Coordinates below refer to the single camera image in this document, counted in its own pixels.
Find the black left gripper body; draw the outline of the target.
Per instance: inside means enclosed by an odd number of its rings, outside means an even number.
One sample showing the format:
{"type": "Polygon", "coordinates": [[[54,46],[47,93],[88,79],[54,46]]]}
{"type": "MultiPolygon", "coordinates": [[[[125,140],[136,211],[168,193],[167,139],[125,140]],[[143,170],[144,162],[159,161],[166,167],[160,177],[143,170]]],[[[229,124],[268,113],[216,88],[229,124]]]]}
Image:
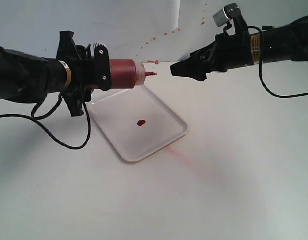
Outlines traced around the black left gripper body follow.
{"type": "Polygon", "coordinates": [[[91,45],[87,47],[76,45],[74,32],[61,31],[56,59],[66,71],[66,83],[58,95],[56,107],[65,101],[72,117],[89,117],[86,101],[92,96],[92,91],[85,86],[83,63],[92,58],[91,45]]]}

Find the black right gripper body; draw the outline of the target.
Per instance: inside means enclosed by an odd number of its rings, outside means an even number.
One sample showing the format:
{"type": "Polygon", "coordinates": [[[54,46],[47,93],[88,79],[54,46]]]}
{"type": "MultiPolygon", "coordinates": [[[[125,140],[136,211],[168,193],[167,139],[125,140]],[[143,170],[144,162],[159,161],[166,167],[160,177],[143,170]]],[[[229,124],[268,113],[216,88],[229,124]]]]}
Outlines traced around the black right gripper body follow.
{"type": "Polygon", "coordinates": [[[249,67],[253,65],[251,37],[248,25],[243,18],[233,19],[234,35],[223,29],[223,33],[215,36],[215,41],[199,51],[198,59],[206,73],[220,72],[249,67]]]}

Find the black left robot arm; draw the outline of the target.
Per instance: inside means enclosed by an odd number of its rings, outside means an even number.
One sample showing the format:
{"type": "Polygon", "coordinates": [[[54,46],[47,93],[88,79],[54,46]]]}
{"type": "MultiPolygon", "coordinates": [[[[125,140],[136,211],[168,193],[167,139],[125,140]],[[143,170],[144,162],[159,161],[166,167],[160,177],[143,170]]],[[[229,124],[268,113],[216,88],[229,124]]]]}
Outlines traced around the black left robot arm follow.
{"type": "Polygon", "coordinates": [[[83,112],[83,61],[91,48],[76,45],[72,31],[60,32],[56,58],[34,56],[0,46],[0,99],[41,106],[59,93],[72,117],[83,112]]]}

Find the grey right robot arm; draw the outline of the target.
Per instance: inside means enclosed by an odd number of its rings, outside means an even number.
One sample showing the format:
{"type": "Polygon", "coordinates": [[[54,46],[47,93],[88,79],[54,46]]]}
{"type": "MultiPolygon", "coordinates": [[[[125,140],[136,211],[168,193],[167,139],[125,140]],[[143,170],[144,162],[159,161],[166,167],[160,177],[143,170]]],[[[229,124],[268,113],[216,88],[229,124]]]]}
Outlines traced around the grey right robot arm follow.
{"type": "Polygon", "coordinates": [[[250,34],[242,17],[233,21],[234,35],[226,31],[186,60],[171,65],[174,77],[203,82],[207,74],[282,61],[308,62],[308,16],[281,27],[264,26],[250,34]]]}

